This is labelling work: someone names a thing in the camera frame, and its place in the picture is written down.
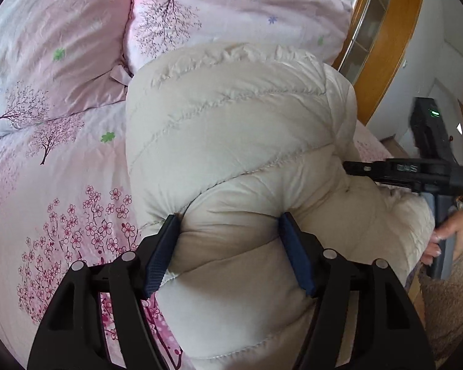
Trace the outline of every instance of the comforter seam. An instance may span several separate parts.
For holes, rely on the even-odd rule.
[[[311,145],[307,145],[308,146],[308,149],[306,150],[297,150],[295,152],[293,152],[292,154],[286,156],[284,159],[282,160],[277,160],[277,161],[273,161],[273,162],[268,162],[266,163],[265,165],[261,166],[260,168],[258,169],[255,169],[255,170],[251,170],[251,171],[246,171],[244,173],[240,173],[238,175],[235,175],[235,176],[232,176],[231,178],[228,178],[228,179],[224,179],[224,180],[221,180],[221,181],[218,181],[217,183],[215,183],[214,185],[210,186],[209,188],[207,188],[206,190],[203,190],[202,192],[200,192],[197,196],[195,196],[193,199],[191,199],[188,203],[186,203],[185,205],[181,206],[177,211],[175,211],[175,213],[181,213],[181,214],[185,214],[183,211],[186,211],[186,209],[192,204],[192,202],[197,199],[200,195],[202,195],[203,193],[206,193],[208,190],[214,188],[215,186],[218,186],[222,183],[225,183],[231,179],[235,179],[235,178],[238,178],[239,176],[242,176],[242,175],[250,175],[250,174],[255,174],[255,173],[258,173],[259,171],[263,171],[265,170],[266,168],[269,168],[269,167],[275,167],[275,166],[279,166],[281,164],[284,164],[284,163],[287,163],[289,161],[295,161],[296,159],[298,159],[299,157],[303,156],[304,154],[306,153],[310,153],[314,150],[317,150],[319,148],[323,148],[325,146],[320,146],[320,147],[313,147]],[[163,222],[163,220],[160,220],[160,221],[156,221],[156,222],[151,222],[149,223],[146,222],[146,225],[149,226],[149,225],[155,225],[155,224],[158,224],[159,222]]]
[[[295,322],[299,321],[302,317],[304,317],[307,312],[309,310],[311,310],[312,308],[312,305],[314,305],[314,301],[312,302],[311,305],[309,305],[309,307],[307,307],[306,310],[304,310],[300,316],[298,316],[295,320],[293,320],[292,322],[286,324],[281,330],[278,330],[276,331],[275,333],[273,334],[270,334],[268,335],[266,338],[264,338],[262,341],[258,342],[257,344],[255,345],[251,345],[251,346],[246,346],[245,348],[242,348],[242,349],[238,349],[236,351],[233,351],[233,352],[230,352],[230,353],[225,353],[224,355],[218,355],[218,356],[210,356],[210,357],[190,357],[191,359],[196,359],[196,360],[211,360],[211,359],[220,359],[220,358],[225,358],[225,357],[228,357],[228,356],[232,356],[234,354],[237,354],[237,353],[241,353],[241,352],[246,352],[248,350],[251,350],[251,349],[256,349],[257,347],[261,346],[261,345],[264,345],[266,342],[270,341],[271,339],[273,339],[274,337],[276,337],[277,335],[281,334],[282,332],[284,332],[289,326],[291,326],[292,324],[294,324]]]
[[[278,239],[279,237],[275,237],[272,241],[269,241],[269,242],[266,242],[266,243],[263,243],[259,246],[256,246],[255,248],[252,248],[252,249],[249,249],[247,251],[244,251],[244,252],[240,252],[240,253],[237,253],[237,254],[234,254],[233,256],[229,256],[229,257],[224,257],[224,258],[219,258],[219,259],[215,259],[215,260],[211,260],[211,261],[208,261],[207,263],[204,263],[204,264],[200,264],[198,267],[195,267],[195,268],[191,268],[190,270],[186,270],[186,271],[183,271],[179,274],[175,274],[173,277],[171,278],[168,278],[166,279],[160,286],[159,288],[161,288],[163,285],[165,285],[166,283],[170,282],[170,281],[173,281],[175,279],[177,279],[179,276],[183,275],[183,274],[189,274],[195,270],[197,270],[198,268],[201,268],[202,266],[205,266],[205,265],[208,265],[208,264],[211,264],[211,263],[215,263],[215,262],[220,262],[220,261],[224,261],[224,260],[229,260],[231,258],[234,258],[234,257],[239,257],[241,256],[242,254],[245,254],[245,253],[248,253],[248,252],[253,252],[257,249],[260,249],[262,248],[263,246],[266,246],[266,245],[269,245],[270,243],[274,242],[276,239]]]
[[[168,122],[167,125],[159,132],[157,133],[154,133],[153,134],[153,137],[149,140],[149,142],[147,142],[146,144],[144,144],[141,148],[141,150],[139,151],[139,153],[137,153],[136,157],[134,158],[134,160],[132,161],[132,163],[130,163],[129,165],[129,175],[132,174],[132,168],[135,164],[135,162],[141,157],[141,155],[144,153],[144,151],[146,149],[148,149],[151,145],[153,145],[154,143],[156,143],[162,136],[168,134],[169,130],[170,129],[174,129],[176,127],[178,127],[180,124],[182,124],[183,122],[187,121],[187,120],[191,120],[192,118],[195,118],[195,117],[198,117],[199,115],[201,115],[201,113],[209,110],[209,109],[212,109],[212,108],[218,108],[218,107],[221,107],[221,106],[224,106],[226,104],[229,104],[229,103],[233,103],[233,102],[238,102],[238,100],[240,101],[243,101],[243,100],[249,100],[251,98],[255,98],[255,97],[261,97],[261,96],[265,96],[265,95],[273,95],[273,96],[277,96],[277,95],[287,95],[287,94],[297,94],[297,95],[314,95],[314,96],[323,96],[326,94],[326,92],[321,92],[319,93],[319,91],[302,91],[302,92],[298,92],[298,91],[289,91],[289,90],[269,90],[269,91],[265,91],[265,92],[256,92],[256,93],[252,93],[250,95],[242,95],[242,96],[237,96],[237,97],[226,97],[226,98],[223,98],[221,100],[218,100],[218,101],[213,101],[213,102],[205,102],[204,105],[192,110],[192,111],[189,111],[187,113],[184,113],[179,119],[173,121],[173,122]]]

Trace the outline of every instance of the bed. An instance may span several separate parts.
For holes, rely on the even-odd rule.
[[[146,236],[125,160],[132,74],[179,46],[227,38],[303,47],[332,63],[350,15],[339,0],[1,3],[0,339],[20,365],[69,265],[110,262]],[[390,157],[361,123],[354,143],[363,161]],[[123,365],[110,297],[101,302],[111,359]],[[156,297],[143,306],[168,366],[193,368]]]

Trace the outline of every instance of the handheld device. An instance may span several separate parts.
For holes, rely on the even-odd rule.
[[[376,182],[403,186],[420,193],[440,226],[463,195],[463,166],[456,162],[444,121],[432,98],[415,99],[410,127],[420,159],[388,159],[374,163],[346,161],[347,174],[369,176]],[[439,243],[442,254],[427,268],[434,279],[448,279],[453,264],[456,237]]]

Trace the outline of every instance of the white down comforter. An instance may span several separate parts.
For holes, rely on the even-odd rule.
[[[185,214],[157,298],[196,369],[292,368],[315,302],[277,237],[283,212],[346,258],[387,259],[402,282],[417,263],[433,228],[425,201],[343,170],[357,159],[356,110],[343,76],[293,48],[202,45],[135,75],[132,198],[143,235]]]

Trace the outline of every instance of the human hand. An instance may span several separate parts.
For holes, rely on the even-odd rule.
[[[440,227],[432,233],[431,240],[423,252],[420,262],[432,265],[434,257],[442,252],[438,243],[444,239],[452,237],[456,233],[456,243],[453,252],[453,261],[463,253],[463,210],[453,213]]]

